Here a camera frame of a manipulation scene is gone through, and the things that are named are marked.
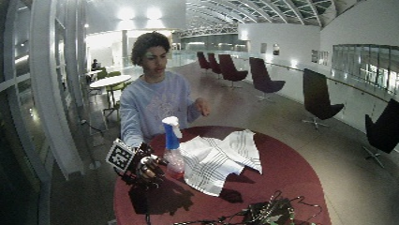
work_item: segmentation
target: handrail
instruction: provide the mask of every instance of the handrail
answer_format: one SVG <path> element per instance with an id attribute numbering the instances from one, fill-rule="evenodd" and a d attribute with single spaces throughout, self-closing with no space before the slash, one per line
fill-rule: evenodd
<path id="1" fill-rule="evenodd" d="M 299 69 L 299 68 L 287 67 L 287 66 L 277 65 L 277 64 L 272 64 L 272 63 L 267 63 L 267 62 L 264 62 L 264 63 L 268 64 L 268 65 L 272 65 L 272 66 L 277 66 L 277 67 L 280 67 L 280 68 L 292 69 L 292 70 L 296 70 L 296 71 L 303 72 L 303 70 Z M 361 89 L 361 88 L 359 88 L 359 87 L 356 87 L 356 86 L 353 86 L 353 85 L 351 85 L 351 84 L 348 84 L 348 83 L 345 83 L 345 82 L 341 82 L 341 81 L 339 81 L 339 80 L 335 80 L 335 79 L 332 79 L 332 78 L 329 78 L 329 77 L 327 77 L 327 76 L 325 76 L 325 78 L 327 78 L 328 80 L 336 82 L 336 83 L 340 83 L 340 84 L 343 84 L 343 85 L 345 85 L 345 86 L 348 86 L 348 87 L 356 89 L 356 90 L 360 91 L 361 93 L 365 93 L 365 94 L 368 94 L 369 96 L 372 96 L 372 97 L 375 97 L 375 98 L 377 98 L 377 99 L 380 99 L 381 101 L 384 101 L 384 102 L 388 103 L 387 100 L 384 100 L 384 99 L 380 98 L 379 96 L 373 95 L 373 94 L 372 94 L 371 92 L 368 92 L 367 90 L 364 90 L 364 89 Z"/>

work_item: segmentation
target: ceiling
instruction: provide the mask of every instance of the ceiling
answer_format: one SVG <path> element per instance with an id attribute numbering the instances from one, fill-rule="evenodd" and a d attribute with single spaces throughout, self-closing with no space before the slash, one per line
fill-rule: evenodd
<path id="1" fill-rule="evenodd" d="M 130 19 L 138 29 L 139 15 L 148 8 L 162 11 L 164 28 L 172 29 L 182 37 L 198 34 L 236 33 L 239 23 L 291 23 L 320 28 L 341 15 L 345 10 L 365 0 L 86 0 L 89 34 L 121 30 L 118 14 L 135 14 Z"/>
<path id="2" fill-rule="evenodd" d="M 363 0 L 187 0 L 187 29 L 238 23 L 293 23 L 324 27 Z"/>

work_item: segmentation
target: dark hair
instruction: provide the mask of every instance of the dark hair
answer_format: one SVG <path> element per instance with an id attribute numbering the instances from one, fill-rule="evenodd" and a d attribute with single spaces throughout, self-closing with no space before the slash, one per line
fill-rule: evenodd
<path id="1" fill-rule="evenodd" d="M 132 44 L 130 57 L 131 63 L 134 65 L 139 65 L 140 58 L 144 56 L 147 49 L 158 46 L 163 47 L 166 53 L 170 51 L 170 41 L 164 35 L 155 31 L 140 35 Z"/>

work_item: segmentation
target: red tablecloth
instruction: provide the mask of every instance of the red tablecloth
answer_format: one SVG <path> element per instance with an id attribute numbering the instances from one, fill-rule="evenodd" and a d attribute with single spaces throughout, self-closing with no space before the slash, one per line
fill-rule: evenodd
<path id="1" fill-rule="evenodd" d="M 191 127 L 182 130 L 180 142 L 195 136 L 223 139 L 234 127 Z M 246 168 L 239 175 L 227 177 L 219 197 L 203 194 L 183 180 L 168 178 L 158 189 L 147 191 L 151 225 L 172 224 L 175 222 L 218 219 L 246 209 L 251 203 L 265 202 L 275 190 L 283 197 L 293 199 L 304 196 L 304 203 L 321 206 L 321 213 L 309 222 L 329 225 L 329 215 L 325 206 L 324 192 L 317 176 L 301 156 L 281 142 L 261 133 L 255 133 L 254 142 L 259 150 L 263 174 Z M 164 135 L 159 135 L 150 143 L 155 155 L 162 156 Z M 305 221 L 319 208 L 309 207 L 293 201 L 295 219 Z M 113 209 L 118 225 L 146 224 L 144 215 L 135 214 L 130 200 L 130 186 L 118 178 L 114 185 Z"/>

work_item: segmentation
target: person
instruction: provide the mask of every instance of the person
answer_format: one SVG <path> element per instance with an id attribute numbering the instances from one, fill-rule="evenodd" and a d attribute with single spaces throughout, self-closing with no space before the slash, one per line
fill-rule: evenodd
<path id="1" fill-rule="evenodd" d="M 91 60 L 90 71 L 94 71 L 99 68 L 99 63 L 97 63 L 97 59 Z"/>
<path id="2" fill-rule="evenodd" d="M 200 114 L 210 114 L 203 98 L 190 99 L 190 85 L 186 78 L 164 71 L 170 42 L 156 32 L 140 35 L 131 48 L 130 61 L 143 74 L 124 88 L 119 98 L 121 139 L 130 147 L 148 143 L 164 133 L 162 119 L 178 118 L 179 128 L 187 128 Z"/>

